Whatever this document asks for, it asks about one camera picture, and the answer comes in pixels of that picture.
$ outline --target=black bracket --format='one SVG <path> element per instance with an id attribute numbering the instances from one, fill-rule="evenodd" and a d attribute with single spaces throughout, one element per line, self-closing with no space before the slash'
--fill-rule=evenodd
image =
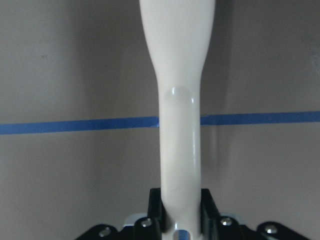
<path id="1" fill-rule="evenodd" d="M 256 231 L 239 224 L 229 216 L 220 215 L 208 189 L 201 190 L 201 232 L 204 240 L 309 240 L 288 227 L 268 221 Z M 152 188 L 149 195 L 147 217 L 140 218 L 134 226 L 117 231 L 111 225 L 99 224 L 76 240 L 161 240 L 166 231 L 166 211 L 161 201 L 160 188 Z"/>

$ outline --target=hole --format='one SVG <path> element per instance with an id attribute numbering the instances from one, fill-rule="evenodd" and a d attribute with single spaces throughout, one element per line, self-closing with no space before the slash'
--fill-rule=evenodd
<path id="1" fill-rule="evenodd" d="M 186 230 L 176 230 L 173 234 L 173 240 L 191 240 L 190 233 Z"/>

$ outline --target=glossy white plastic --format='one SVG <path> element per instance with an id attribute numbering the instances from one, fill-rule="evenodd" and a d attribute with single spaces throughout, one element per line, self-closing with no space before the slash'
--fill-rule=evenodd
<path id="1" fill-rule="evenodd" d="M 164 239 L 201 238 L 200 82 L 215 0 L 140 0 L 158 84 Z"/>

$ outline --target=white handle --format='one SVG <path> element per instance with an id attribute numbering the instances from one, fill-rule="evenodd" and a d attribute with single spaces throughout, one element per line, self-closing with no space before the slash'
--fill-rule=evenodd
<path id="1" fill-rule="evenodd" d="M 158 83 L 164 239 L 201 237 L 200 82 L 214 9 L 215 0 L 140 0 Z"/>

